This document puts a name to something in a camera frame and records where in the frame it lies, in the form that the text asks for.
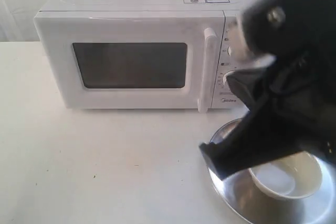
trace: table surface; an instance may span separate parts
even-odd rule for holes
[[[39,42],[0,43],[0,223],[244,223],[198,145],[246,112],[65,108]]]

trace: metal plate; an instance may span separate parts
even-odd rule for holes
[[[240,119],[221,127],[211,142],[223,141]],[[262,193],[248,170],[221,181],[211,170],[214,187],[231,209],[251,224],[331,224],[336,223],[336,169],[318,159],[323,179],[320,189],[300,200],[275,200]]]

